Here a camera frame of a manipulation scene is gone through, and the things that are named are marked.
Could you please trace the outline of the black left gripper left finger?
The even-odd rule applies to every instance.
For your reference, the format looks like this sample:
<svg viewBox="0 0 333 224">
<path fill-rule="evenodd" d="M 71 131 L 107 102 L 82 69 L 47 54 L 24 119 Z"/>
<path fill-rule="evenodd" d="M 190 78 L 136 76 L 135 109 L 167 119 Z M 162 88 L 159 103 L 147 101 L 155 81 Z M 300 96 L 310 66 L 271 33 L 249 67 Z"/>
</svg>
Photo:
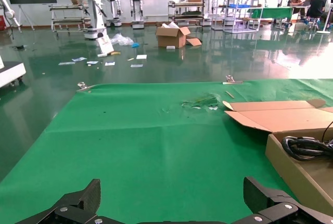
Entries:
<svg viewBox="0 0 333 224">
<path fill-rule="evenodd" d="M 112 219 L 97 215 L 100 203 L 100 179 L 93 179 L 83 190 L 64 194 L 49 209 L 19 223 L 112 223 Z"/>
</svg>

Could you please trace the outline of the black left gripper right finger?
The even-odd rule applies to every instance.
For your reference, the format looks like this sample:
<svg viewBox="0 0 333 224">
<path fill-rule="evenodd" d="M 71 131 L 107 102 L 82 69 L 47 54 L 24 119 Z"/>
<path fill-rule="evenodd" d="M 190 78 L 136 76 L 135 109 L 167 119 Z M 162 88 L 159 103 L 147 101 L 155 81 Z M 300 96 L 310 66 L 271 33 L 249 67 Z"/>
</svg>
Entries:
<svg viewBox="0 0 333 224">
<path fill-rule="evenodd" d="M 332 223 L 332 217 L 298 203 L 283 190 L 267 188 L 253 177 L 243 181 L 243 197 L 252 215 L 234 223 Z"/>
</svg>

